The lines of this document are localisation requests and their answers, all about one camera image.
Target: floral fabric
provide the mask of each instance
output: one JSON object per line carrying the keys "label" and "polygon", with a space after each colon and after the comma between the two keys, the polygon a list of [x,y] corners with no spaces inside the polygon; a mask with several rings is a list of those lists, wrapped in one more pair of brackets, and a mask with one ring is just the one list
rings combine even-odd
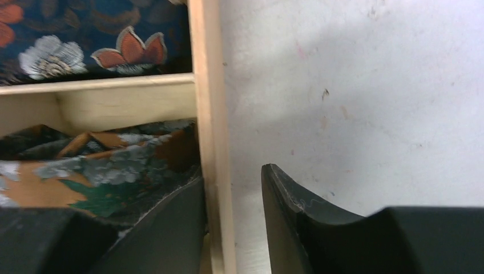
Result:
{"label": "floral fabric", "polygon": [[190,120],[75,137],[35,126],[0,139],[0,207],[71,207],[135,223],[193,175],[198,151]]}
{"label": "floral fabric", "polygon": [[190,56],[180,0],[0,0],[2,85],[186,72]]}

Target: wooden box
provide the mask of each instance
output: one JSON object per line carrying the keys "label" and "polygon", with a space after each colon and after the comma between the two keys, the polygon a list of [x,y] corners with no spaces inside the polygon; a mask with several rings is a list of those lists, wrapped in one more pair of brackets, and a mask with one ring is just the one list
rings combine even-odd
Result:
{"label": "wooden box", "polygon": [[213,273],[235,273],[219,1],[190,0],[193,73],[0,88],[0,135],[45,124],[76,134],[197,117]]}

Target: wooden frame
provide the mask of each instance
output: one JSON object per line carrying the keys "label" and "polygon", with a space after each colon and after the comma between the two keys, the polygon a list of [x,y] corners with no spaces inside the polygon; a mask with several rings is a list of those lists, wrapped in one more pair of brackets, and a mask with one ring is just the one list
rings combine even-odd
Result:
{"label": "wooden frame", "polygon": [[193,73],[0,87],[0,116],[8,117],[0,135],[39,123],[76,134],[196,116],[212,271],[232,274],[235,240],[219,1],[189,0],[188,5]]}

